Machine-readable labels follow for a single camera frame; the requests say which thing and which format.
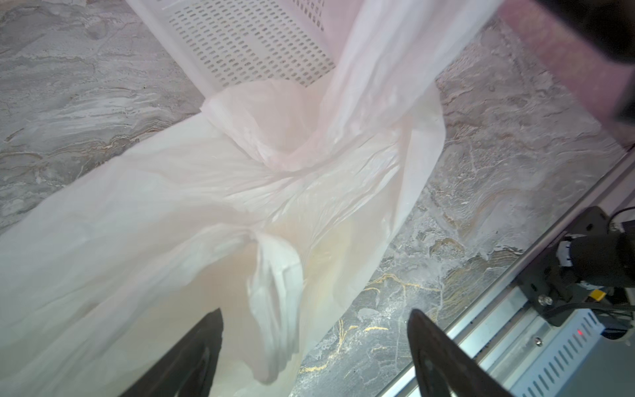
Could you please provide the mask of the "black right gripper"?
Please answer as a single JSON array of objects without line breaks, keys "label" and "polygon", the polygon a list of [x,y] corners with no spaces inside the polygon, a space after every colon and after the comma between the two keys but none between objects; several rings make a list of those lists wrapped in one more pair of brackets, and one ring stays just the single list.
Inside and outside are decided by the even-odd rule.
[{"label": "black right gripper", "polygon": [[539,4],[609,60],[634,65],[633,0],[542,0]]}]

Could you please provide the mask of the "white plastic bag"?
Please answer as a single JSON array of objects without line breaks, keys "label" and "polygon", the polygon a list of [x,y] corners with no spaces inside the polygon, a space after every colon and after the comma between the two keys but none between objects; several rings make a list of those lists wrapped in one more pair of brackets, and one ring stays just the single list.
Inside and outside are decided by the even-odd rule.
[{"label": "white plastic bag", "polygon": [[1,393],[119,396],[206,314],[210,396],[286,395],[443,150],[435,84],[496,1],[357,1],[308,87],[226,87],[1,236]]}]

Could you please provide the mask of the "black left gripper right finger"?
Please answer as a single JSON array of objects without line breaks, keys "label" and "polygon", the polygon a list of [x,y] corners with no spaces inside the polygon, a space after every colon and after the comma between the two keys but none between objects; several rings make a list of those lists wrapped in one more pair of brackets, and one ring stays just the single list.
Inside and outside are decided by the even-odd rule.
[{"label": "black left gripper right finger", "polygon": [[420,395],[511,397],[421,310],[411,311],[407,334]]}]

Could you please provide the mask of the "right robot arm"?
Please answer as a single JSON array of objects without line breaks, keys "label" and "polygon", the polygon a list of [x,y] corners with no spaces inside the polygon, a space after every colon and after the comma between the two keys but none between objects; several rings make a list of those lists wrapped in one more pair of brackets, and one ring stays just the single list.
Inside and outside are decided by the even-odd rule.
[{"label": "right robot arm", "polygon": [[[543,1],[595,51],[613,63],[634,62],[634,3],[632,1]],[[518,285],[539,314],[560,326],[577,309],[607,314],[631,314],[631,304],[605,304],[582,292],[634,286],[634,233],[620,231],[598,207],[585,209],[518,276]]]}]

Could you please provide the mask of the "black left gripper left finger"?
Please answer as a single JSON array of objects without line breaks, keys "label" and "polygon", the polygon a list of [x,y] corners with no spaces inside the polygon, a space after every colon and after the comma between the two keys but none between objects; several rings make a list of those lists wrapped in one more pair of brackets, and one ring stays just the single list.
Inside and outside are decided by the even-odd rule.
[{"label": "black left gripper left finger", "polygon": [[122,397],[208,396],[223,343],[223,316],[206,314]]}]

